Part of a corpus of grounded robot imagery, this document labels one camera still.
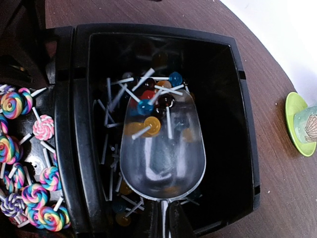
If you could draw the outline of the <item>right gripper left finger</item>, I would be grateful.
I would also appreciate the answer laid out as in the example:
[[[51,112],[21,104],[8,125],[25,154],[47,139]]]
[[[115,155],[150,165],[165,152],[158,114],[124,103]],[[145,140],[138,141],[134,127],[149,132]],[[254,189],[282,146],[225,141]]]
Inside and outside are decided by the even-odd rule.
[[[141,215],[132,237],[133,238],[157,238],[159,236],[159,210],[158,203],[149,201],[145,206],[144,213]]]

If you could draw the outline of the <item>black bin small lollipops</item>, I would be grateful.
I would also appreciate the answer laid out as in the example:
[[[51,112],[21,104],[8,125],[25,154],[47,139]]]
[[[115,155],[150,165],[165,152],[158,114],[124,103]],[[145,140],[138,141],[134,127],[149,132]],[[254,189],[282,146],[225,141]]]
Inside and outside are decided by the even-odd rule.
[[[123,128],[107,129],[93,102],[106,99],[105,78],[131,72],[179,72],[198,110],[207,156],[205,175],[183,210],[198,237],[252,213],[260,203],[260,174],[252,107],[236,42],[218,34],[142,24],[88,24],[72,45],[73,149],[79,192],[91,234],[132,238],[141,215],[123,228],[110,217],[105,193],[110,170],[102,144],[117,143]]]

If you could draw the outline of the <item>metal candy scoop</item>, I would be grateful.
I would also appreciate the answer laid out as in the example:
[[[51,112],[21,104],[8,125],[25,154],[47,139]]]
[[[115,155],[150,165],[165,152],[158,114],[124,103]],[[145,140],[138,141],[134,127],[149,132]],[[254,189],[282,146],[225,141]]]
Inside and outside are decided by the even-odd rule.
[[[169,238],[167,209],[201,183],[206,153],[193,97],[182,89],[155,127],[145,116],[126,115],[120,148],[120,170],[139,196],[159,204],[158,234]]]

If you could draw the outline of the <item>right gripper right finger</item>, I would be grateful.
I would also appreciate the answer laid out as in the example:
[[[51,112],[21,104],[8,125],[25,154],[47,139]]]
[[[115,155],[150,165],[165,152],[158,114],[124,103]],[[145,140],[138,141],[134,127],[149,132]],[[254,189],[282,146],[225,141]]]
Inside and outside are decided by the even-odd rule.
[[[179,201],[169,204],[167,209],[167,228],[170,238],[195,238],[193,228]]]

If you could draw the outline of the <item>black bin swirl lollipops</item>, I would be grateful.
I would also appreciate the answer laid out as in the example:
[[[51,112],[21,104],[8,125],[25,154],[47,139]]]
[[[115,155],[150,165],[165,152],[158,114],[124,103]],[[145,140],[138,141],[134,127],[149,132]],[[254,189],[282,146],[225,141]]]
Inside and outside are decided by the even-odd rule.
[[[44,30],[48,85],[0,82],[0,210],[9,236],[76,237],[85,229],[74,165],[71,67],[74,30]]]

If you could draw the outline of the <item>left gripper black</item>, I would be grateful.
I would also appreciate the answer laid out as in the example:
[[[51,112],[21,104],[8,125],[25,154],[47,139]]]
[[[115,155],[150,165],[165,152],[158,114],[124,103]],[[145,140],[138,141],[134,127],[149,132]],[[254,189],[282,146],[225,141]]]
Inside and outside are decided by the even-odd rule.
[[[43,31],[44,0],[0,2],[0,81],[22,87],[48,85]]]

